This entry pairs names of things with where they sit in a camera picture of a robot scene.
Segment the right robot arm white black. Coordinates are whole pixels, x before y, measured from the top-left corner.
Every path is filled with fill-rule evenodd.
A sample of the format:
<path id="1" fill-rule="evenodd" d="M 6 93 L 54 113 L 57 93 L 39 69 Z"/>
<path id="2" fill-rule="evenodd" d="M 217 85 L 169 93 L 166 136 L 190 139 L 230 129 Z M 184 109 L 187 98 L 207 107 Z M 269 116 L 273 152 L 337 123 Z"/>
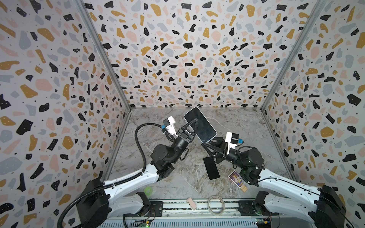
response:
<path id="1" fill-rule="evenodd" d="M 259 187 L 255 200 L 241 212 L 258 215 L 285 214 L 313 224 L 317 228 L 343 228 L 353 224 L 346 218 L 347 209 L 335 190 L 298 183 L 269 170 L 255 147 L 236 149 L 222 137 L 216 137 L 202 147 L 216 163 L 228 161 L 240 168 L 239 175 L 249 185 Z"/>

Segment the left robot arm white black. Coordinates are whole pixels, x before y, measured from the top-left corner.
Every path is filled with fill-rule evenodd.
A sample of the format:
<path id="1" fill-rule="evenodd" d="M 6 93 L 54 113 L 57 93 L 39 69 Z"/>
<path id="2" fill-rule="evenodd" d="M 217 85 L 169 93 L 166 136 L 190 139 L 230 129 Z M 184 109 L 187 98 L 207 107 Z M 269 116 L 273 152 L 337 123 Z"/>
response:
<path id="1" fill-rule="evenodd" d="M 157 145 L 151 154 L 151 163 L 147 162 L 138 138 L 139 130 L 148 124 L 138 126 L 135 130 L 135 141 L 142 156 L 142 169 L 114 180 L 101 181 L 98 178 L 91 180 L 82 194 L 60 214 L 57 227 L 63 227 L 63 220 L 73 207 L 77 208 L 81 222 L 78 225 L 80 228 L 96 228 L 111 215 L 118 213 L 123 216 L 145 215 L 151 207 L 147 195 L 143 192 L 137 192 L 133 196 L 129 196 L 129 194 L 167 178 L 174 171 L 173 165 L 182 160 L 182 154 L 196 137 L 199 123 L 200 121 L 195 118 L 179 130 L 175 130 L 172 117 L 166 119 L 164 125 L 153 123 L 153 126 L 162 130 L 172 145 Z"/>

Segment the phone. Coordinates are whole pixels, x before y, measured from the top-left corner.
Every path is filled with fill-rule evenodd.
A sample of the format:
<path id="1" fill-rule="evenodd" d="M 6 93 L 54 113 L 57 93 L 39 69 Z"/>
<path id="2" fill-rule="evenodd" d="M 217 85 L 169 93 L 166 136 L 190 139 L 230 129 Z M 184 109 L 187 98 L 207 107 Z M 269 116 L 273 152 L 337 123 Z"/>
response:
<path id="1" fill-rule="evenodd" d="M 217 135 L 217 131 L 210 124 L 202 111 L 197 107 L 194 107 L 193 109 L 188 111 L 184 115 L 184 119 L 186 120 L 186 122 L 190 122 L 193 119 L 198 119 L 199 126 L 197 127 L 197 137 L 202 143 L 208 143 Z"/>

